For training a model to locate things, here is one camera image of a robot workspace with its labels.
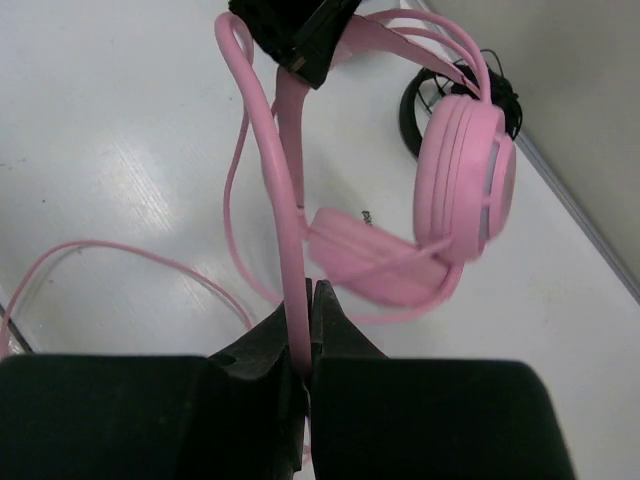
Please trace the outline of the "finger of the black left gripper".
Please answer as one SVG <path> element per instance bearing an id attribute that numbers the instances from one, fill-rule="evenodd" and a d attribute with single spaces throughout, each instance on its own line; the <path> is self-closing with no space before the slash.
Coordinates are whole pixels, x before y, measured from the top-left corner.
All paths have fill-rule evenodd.
<path id="1" fill-rule="evenodd" d="M 320 88 L 359 0 L 231 0 L 229 10 L 280 67 Z"/>

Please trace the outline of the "pink headphones with cable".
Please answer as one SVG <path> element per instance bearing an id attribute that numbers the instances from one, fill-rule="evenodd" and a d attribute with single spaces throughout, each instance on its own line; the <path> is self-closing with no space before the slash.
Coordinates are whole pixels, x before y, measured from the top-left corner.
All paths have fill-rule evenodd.
<path id="1" fill-rule="evenodd" d="M 311 456 L 308 284 L 326 281 L 333 290 L 344 287 L 373 303 L 396 307 L 400 321 L 430 310 L 452 294 L 464 265 L 503 230 L 516 153 L 503 111 L 491 102 L 489 69 L 463 29 L 424 11 L 355 12 L 330 69 L 352 54 L 386 51 L 468 87 L 477 99 L 446 96 L 431 115 L 417 157 L 412 241 L 331 208 L 308 218 L 301 120 L 313 88 L 267 55 L 229 7 L 216 19 L 214 32 L 243 99 L 239 134 L 253 135 L 260 153 L 283 288 L 275 310 L 285 313 L 291 365 L 306 393 L 303 454 Z"/>

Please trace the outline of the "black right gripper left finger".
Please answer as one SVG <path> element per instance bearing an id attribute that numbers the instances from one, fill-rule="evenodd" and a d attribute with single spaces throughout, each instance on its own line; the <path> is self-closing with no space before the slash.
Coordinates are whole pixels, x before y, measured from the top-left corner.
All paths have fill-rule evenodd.
<path id="1" fill-rule="evenodd" d="M 1 475 L 290 479 L 306 412 L 282 309 L 209 357 L 14 355 L 1 363 Z"/>

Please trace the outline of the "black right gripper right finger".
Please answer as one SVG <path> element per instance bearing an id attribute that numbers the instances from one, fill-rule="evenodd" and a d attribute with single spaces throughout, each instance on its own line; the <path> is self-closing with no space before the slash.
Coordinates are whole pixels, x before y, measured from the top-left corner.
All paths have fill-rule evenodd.
<path id="1" fill-rule="evenodd" d="M 326 281 L 307 286 L 311 456 L 319 479 L 571 479 L 547 389 L 527 364 L 390 358 Z"/>

